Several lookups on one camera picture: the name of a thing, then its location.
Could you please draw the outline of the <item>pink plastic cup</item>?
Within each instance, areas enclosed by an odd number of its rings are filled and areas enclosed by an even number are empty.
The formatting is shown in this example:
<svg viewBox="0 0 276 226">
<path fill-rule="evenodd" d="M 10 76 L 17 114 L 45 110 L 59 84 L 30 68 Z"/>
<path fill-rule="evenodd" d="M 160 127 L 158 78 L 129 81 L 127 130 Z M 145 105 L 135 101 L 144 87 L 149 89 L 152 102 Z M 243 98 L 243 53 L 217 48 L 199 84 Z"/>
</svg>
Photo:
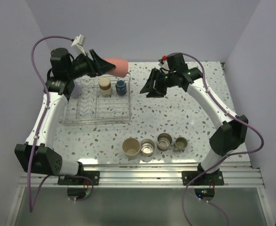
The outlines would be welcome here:
<svg viewBox="0 0 276 226">
<path fill-rule="evenodd" d="M 107 62 L 114 64 L 115 69 L 109 71 L 107 74 L 119 78 L 126 77 L 128 73 L 128 61 L 124 59 L 117 59 L 117 58 L 105 58 Z"/>
</svg>

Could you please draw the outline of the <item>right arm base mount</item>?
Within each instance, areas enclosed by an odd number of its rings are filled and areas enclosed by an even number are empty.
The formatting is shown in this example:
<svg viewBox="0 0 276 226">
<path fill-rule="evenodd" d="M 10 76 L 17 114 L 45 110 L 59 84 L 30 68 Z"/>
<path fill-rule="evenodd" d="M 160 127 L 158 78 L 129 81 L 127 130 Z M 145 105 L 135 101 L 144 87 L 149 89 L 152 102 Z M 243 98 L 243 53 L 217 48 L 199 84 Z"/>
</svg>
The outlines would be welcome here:
<svg viewBox="0 0 276 226">
<path fill-rule="evenodd" d="M 182 183 L 184 186 L 223 186 L 225 185 L 223 174 L 220 170 L 214 173 L 205 173 L 202 175 L 202 171 L 182 171 L 181 172 Z"/>
</svg>

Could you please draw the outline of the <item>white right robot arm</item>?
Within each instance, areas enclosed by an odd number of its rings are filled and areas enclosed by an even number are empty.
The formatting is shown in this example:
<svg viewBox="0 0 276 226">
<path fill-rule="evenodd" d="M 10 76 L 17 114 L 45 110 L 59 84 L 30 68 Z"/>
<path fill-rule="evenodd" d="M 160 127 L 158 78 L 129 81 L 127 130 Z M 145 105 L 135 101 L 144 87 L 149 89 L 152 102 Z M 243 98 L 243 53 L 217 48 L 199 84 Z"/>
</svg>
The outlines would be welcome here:
<svg viewBox="0 0 276 226">
<path fill-rule="evenodd" d="M 153 68 L 140 93 L 147 98 L 161 98 L 167 89 L 179 87 L 193 97 L 212 121 L 216 131 L 209 139 L 210 150 L 199 165 L 197 180 L 207 185 L 218 171 L 221 159 L 228 157 L 245 142 L 248 119 L 229 109 L 204 79 L 204 67 L 189 68 L 183 53 L 162 57 L 160 68 Z"/>
</svg>

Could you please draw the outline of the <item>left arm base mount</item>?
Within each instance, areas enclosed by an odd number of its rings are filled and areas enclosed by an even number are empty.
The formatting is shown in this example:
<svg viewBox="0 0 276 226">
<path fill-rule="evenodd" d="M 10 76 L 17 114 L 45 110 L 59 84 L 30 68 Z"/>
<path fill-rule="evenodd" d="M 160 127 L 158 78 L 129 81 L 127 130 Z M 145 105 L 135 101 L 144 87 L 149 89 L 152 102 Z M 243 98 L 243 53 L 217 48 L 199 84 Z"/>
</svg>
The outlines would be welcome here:
<svg viewBox="0 0 276 226">
<path fill-rule="evenodd" d="M 100 180 L 100 171 L 84 170 L 79 175 L 64 175 L 59 176 L 57 184 L 60 186 L 80 186 L 89 184 L 98 186 Z"/>
</svg>

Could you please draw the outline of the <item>dark blue ceramic mug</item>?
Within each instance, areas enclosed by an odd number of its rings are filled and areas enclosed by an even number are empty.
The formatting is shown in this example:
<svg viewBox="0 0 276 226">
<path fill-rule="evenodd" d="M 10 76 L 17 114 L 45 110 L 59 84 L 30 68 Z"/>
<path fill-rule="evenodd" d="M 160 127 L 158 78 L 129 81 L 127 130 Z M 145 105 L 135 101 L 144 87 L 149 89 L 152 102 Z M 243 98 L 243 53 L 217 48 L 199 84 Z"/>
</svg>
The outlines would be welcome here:
<svg viewBox="0 0 276 226">
<path fill-rule="evenodd" d="M 124 96 L 127 93 L 126 83 L 123 80 L 118 80 L 115 84 L 115 88 L 119 96 Z"/>
</svg>

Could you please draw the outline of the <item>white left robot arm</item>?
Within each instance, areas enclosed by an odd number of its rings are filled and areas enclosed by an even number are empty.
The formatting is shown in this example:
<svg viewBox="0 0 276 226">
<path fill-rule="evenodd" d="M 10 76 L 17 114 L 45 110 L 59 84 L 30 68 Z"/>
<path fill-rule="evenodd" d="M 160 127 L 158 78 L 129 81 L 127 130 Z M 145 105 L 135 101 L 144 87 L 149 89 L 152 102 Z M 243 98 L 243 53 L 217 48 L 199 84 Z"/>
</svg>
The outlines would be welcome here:
<svg viewBox="0 0 276 226">
<path fill-rule="evenodd" d="M 28 174 L 68 175 L 75 185 L 84 182 L 85 173 L 80 170 L 80 163 L 63 160 L 54 151 L 53 142 L 59 119 L 75 87 L 75 79 L 111 74 L 117 68 L 116 60 L 102 59 L 94 50 L 90 50 L 90 54 L 81 53 L 73 59 L 65 48 L 51 52 L 50 72 L 53 76 L 47 76 L 40 113 L 25 143 L 15 147 L 15 155 Z"/>
</svg>

